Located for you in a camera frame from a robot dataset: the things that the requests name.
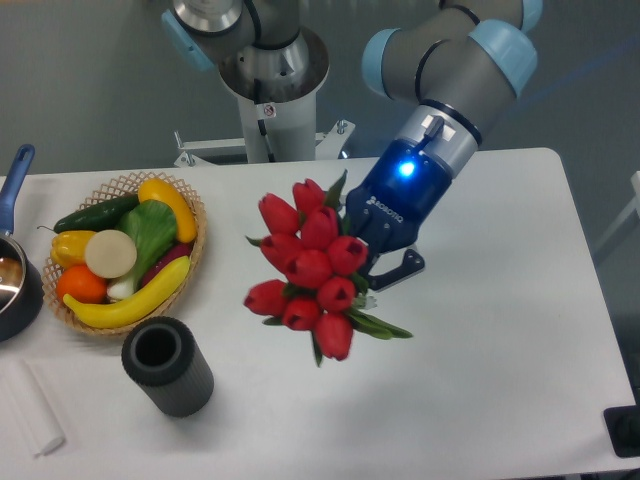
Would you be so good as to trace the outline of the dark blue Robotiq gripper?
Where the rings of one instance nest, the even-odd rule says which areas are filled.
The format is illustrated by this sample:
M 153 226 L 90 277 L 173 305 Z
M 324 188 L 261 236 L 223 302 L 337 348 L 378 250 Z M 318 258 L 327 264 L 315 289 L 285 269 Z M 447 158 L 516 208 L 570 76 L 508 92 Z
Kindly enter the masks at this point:
M 451 175 L 436 160 L 395 140 L 347 195 L 349 234 L 367 244 L 370 256 L 408 247 L 451 183 Z M 423 256 L 416 248 L 407 248 L 398 266 L 382 274 L 368 274 L 369 288 L 382 291 L 424 269 Z

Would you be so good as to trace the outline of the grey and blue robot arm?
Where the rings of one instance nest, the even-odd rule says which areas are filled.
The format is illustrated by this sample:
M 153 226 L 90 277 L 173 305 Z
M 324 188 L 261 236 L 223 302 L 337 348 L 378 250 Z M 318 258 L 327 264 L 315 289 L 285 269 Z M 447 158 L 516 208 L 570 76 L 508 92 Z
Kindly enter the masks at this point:
M 349 231 L 369 256 L 373 290 L 420 272 L 418 232 L 537 66 L 528 32 L 538 1 L 443 1 L 416 28 L 367 43 L 365 84 L 414 112 L 346 198 Z M 329 72 L 320 37 L 295 1 L 173 1 L 162 25 L 194 68 L 216 69 L 236 97 L 252 163 L 313 160 L 316 94 Z

